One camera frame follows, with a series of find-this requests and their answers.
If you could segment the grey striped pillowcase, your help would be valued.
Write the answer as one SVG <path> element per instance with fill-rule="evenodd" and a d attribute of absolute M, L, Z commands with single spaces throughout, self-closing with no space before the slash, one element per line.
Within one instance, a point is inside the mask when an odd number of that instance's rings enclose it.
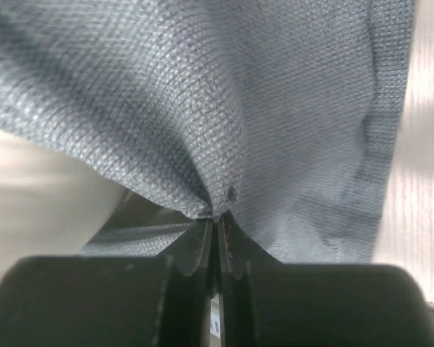
<path fill-rule="evenodd" d="M 368 262 L 412 1 L 0 1 L 0 129 L 281 260 Z"/>

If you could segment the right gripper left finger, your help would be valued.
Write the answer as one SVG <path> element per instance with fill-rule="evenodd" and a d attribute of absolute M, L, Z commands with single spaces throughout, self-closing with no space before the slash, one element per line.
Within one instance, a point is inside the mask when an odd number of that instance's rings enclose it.
<path fill-rule="evenodd" d="M 0 346 L 206 346 L 213 223 L 155 257 L 27 257 L 0 282 Z"/>

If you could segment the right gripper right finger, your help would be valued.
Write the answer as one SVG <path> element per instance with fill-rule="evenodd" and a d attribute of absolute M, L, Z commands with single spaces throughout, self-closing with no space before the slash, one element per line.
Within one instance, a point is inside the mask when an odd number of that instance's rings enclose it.
<path fill-rule="evenodd" d="M 434 346 L 422 293 L 399 267 L 284 264 L 230 213 L 216 239 L 223 346 Z"/>

